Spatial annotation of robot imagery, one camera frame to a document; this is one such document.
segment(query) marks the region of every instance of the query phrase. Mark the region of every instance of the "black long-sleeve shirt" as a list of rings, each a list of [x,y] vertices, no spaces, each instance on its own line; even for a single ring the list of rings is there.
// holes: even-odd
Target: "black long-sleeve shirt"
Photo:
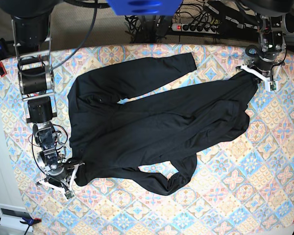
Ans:
[[[247,104],[257,91],[254,76],[207,82],[118,104],[146,94],[196,70],[191,53],[143,58],[79,76],[69,94],[73,158],[82,159],[75,182],[94,178],[132,179],[169,195],[190,182],[196,153],[246,131]],[[179,171],[169,180],[140,165],[171,161]]]

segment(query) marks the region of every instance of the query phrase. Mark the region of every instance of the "black cable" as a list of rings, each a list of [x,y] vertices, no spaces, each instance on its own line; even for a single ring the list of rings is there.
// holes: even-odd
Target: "black cable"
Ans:
[[[196,27],[200,24],[200,23],[202,23],[202,20],[203,20],[203,18],[205,17],[205,16],[208,16],[208,18],[207,18],[207,20],[206,20],[206,22],[204,22],[204,24],[203,24],[203,26],[205,27],[206,26],[206,24],[208,23],[208,21],[209,21],[209,13],[208,12],[206,12],[205,14],[203,14],[203,16],[200,18],[200,20],[197,22],[197,24],[195,25]]]
[[[27,231],[28,231],[29,227],[30,227],[30,225],[27,227],[27,229],[26,229],[26,231],[25,231],[24,235],[26,235],[26,234],[27,234]]]
[[[285,55],[284,55],[283,60],[280,63],[278,63],[276,65],[273,65],[272,67],[282,65],[284,63],[284,61],[285,61],[285,58],[286,58],[287,53],[288,53],[288,50],[285,48]]]
[[[138,32],[141,29],[141,25],[139,27],[136,26],[139,19],[137,16],[125,16],[125,20],[128,23],[128,31],[125,32],[131,36],[130,43],[135,43]]]
[[[181,6],[194,6],[194,7],[197,7],[201,11],[204,10],[204,8],[201,4],[196,4],[196,3],[182,3]]]
[[[32,154],[33,154],[34,161],[35,161],[35,163],[36,163],[38,169],[40,169],[40,171],[41,171],[44,175],[46,175],[46,174],[44,173],[44,171],[41,170],[41,168],[38,166],[38,163],[37,163],[37,161],[36,161],[35,154],[34,154],[33,140],[34,140],[34,135],[31,135],[31,151],[32,151]]]
[[[252,50],[252,49],[254,49],[256,51],[256,53],[250,53],[250,50]],[[246,47],[245,53],[246,53],[246,55],[248,55],[249,57],[252,57],[252,58],[257,58],[259,56],[263,57],[262,52],[255,45],[249,45],[248,47]]]
[[[203,13],[200,13],[198,16],[196,16],[194,19],[193,19],[193,21],[192,22],[190,22],[188,25],[192,25],[192,24],[194,24],[197,20],[198,20],[198,18],[199,17],[201,17],[201,16],[203,16],[204,14]]]
[[[250,10],[248,7],[244,6],[243,3],[241,1],[238,2],[238,4],[245,10],[248,11]]]
[[[98,8],[98,9],[104,9],[109,8],[109,4],[107,3],[90,3],[90,2],[82,2],[77,0],[63,0],[64,2],[74,5],[74,6],[80,6],[80,7],[87,7],[87,8]]]
[[[284,55],[283,60],[282,60],[280,63],[278,63],[278,64],[272,66],[272,68],[271,68],[271,70],[270,70],[270,79],[271,79],[271,80],[273,80],[273,73],[272,73],[273,68],[274,68],[275,66],[280,66],[280,65],[282,65],[282,64],[284,63],[284,61],[285,61],[285,58],[286,58],[286,55],[287,55],[287,54],[288,54],[288,50],[285,48],[285,55]]]
[[[53,71],[54,69],[60,67],[61,65],[63,65],[65,62],[67,62],[69,59],[72,58],[72,56],[75,55],[75,53],[77,53],[77,51],[84,45],[84,43],[86,42],[87,38],[89,37],[90,33],[92,32],[93,30],[93,27],[94,27],[94,24],[95,24],[95,20],[96,20],[96,16],[97,16],[97,8],[94,8],[94,14],[93,14],[93,19],[92,19],[92,23],[89,27],[89,30],[85,36],[85,38],[83,39],[83,41],[78,45],[78,47],[75,49],[75,51],[73,51],[64,61],[62,61],[61,63],[57,64],[56,66],[54,66],[53,68],[49,69],[49,70],[46,70],[44,72],[41,72],[41,73],[38,73],[38,74],[29,74],[29,73],[25,73],[23,72],[22,70],[20,70],[20,66],[18,64],[18,70],[20,71],[20,73],[24,76],[27,76],[27,77],[37,77],[37,76],[41,76],[41,75],[44,75],[48,72],[51,72]]]
[[[181,17],[181,14],[188,14],[191,17]],[[190,18],[194,19],[195,18],[195,16],[193,16],[191,13],[189,13],[187,11],[180,11],[179,15],[176,15],[176,16],[178,16],[179,18],[188,18],[188,19],[190,19]]]
[[[40,146],[33,144],[33,141],[31,142],[31,141],[29,140],[29,138],[30,138],[32,135],[33,135],[33,134],[31,134],[30,136],[28,136],[28,138],[27,138],[28,142],[29,142],[30,144],[32,144],[32,145],[34,145],[34,146],[40,148]]]
[[[240,3],[237,1],[237,0],[234,0],[234,2],[235,2],[235,4],[236,4],[236,6],[238,7],[238,9],[239,9],[239,11],[240,11],[240,13],[250,22],[250,23],[252,23],[252,24],[254,24],[254,25],[258,25],[258,22],[255,20],[255,19],[253,19],[252,18],[252,16],[251,15],[248,15],[246,12],[245,12],[245,10],[244,10],[244,8],[240,5]]]
[[[66,139],[65,139],[64,144],[66,144],[67,141],[68,141],[68,138],[69,138],[69,135],[68,135],[67,131],[63,128],[63,126],[56,125],[56,124],[53,124],[53,125],[54,125],[54,126],[57,126],[57,127],[60,127],[60,128],[63,130],[64,134],[66,135]]]

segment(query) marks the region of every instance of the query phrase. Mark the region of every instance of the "shirt sleeve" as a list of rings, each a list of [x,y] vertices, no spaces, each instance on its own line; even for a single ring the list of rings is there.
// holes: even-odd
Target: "shirt sleeve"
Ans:
[[[79,186],[84,186],[95,177],[131,179],[150,192],[167,196],[184,187],[191,181],[192,175],[196,169],[197,157],[196,154],[192,154],[184,159],[171,161],[171,163],[178,172],[169,179],[161,173],[142,172],[138,167],[103,169],[97,166],[95,170],[95,164],[86,163],[78,168],[75,182]]]
[[[89,71],[79,76],[68,95],[117,103],[146,94],[196,70],[191,53],[142,58]]]

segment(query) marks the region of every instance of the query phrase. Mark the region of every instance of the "silver metal frame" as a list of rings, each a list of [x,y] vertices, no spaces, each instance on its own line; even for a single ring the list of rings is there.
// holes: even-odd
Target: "silver metal frame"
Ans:
[[[278,70],[276,71],[276,75],[275,75],[275,78],[277,77],[279,71],[280,71],[280,68],[281,68],[281,65],[278,67]],[[276,80],[273,80],[272,82],[270,81],[270,78],[269,77],[265,77],[263,76],[262,74],[260,74],[259,72],[257,72],[256,70],[253,70],[251,68],[249,68],[247,65],[242,65],[242,66],[239,66],[239,69],[240,70],[245,70],[246,72],[249,72],[255,76],[257,76],[258,78],[260,78],[261,80],[263,80],[264,84],[265,84],[265,90],[267,92],[272,92],[272,91],[275,91],[277,92],[279,90],[279,83],[278,81]],[[275,85],[276,87],[276,90],[272,90],[271,89],[271,85]]]
[[[49,29],[50,29],[50,21],[51,21],[51,16],[49,16]],[[18,63],[21,62],[21,60],[23,58],[27,58],[27,57],[40,57],[41,58],[41,62],[45,63],[45,69],[46,70],[50,70],[52,69],[52,61],[51,61],[51,32],[49,30],[49,34],[46,37],[44,43],[48,43],[48,50],[43,50],[43,51],[36,51],[36,52],[32,52],[32,53],[28,53],[28,54],[22,54],[20,55],[18,47],[21,46],[21,44],[16,43],[16,27],[15,27],[15,22],[14,20],[12,20],[12,31],[13,31],[13,39],[14,39],[14,49],[15,49],[15,54],[16,54],[16,58],[18,60]],[[18,77],[19,77],[19,84],[20,84],[20,93],[21,93],[21,97],[22,97],[22,101],[23,101],[23,110],[25,113],[25,119],[26,121],[28,120],[28,105],[26,101],[29,100],[33,100],[33,99],[38,99],[38,98],[42,98],[42,97],[46,97],[46,96],[50,96],[51,99],[53,99],[54,101],[54,106],[52,107],[52,109],[54,109],[54,111],[52,111],[53,117],[57,116],[57,106],[56,106],[56,100],[55,100],[55,90],[54,90],[54,75],[53,75],[53,71],[46,73],[46,84],[47,84],[47,91],[45,94],[39,94],[39,95],[30,95],[30,97],[28,97],[27,95],[24,95],[24,91],[22,88],[22,73],[20,71],[18,71]]]

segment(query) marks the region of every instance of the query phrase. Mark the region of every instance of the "patterned tablecloth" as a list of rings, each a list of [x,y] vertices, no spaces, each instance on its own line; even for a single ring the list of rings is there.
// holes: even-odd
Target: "patterned tablecloth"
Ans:
[[[67,94],[75,78],[89,70],[143,57],[193,52],[197,71],[146,95],[193,84],[228,79],[243,63],[244,49],[226,46],[134,45],[81,49],[55,70],[58,117],[53,122],[70,134]],[[53,52],[62,61],[71,50]],[[7,59],[0,78],[2,123],[24,205],[42,218],[36,234],[86,235],[241,235],[284,228],[294,219],[294,55],[289,54],[274,94],[259,86],[248,110],[247,132],[197,154],[191,182],[170,196],[141,188],[132,180],[94,179],[74,185],[76,197],[35,185],[42,178],[31,154],[30,125],[24,121],[17,62]],[[143,171],[176,172],[170,163],[142,166]]]

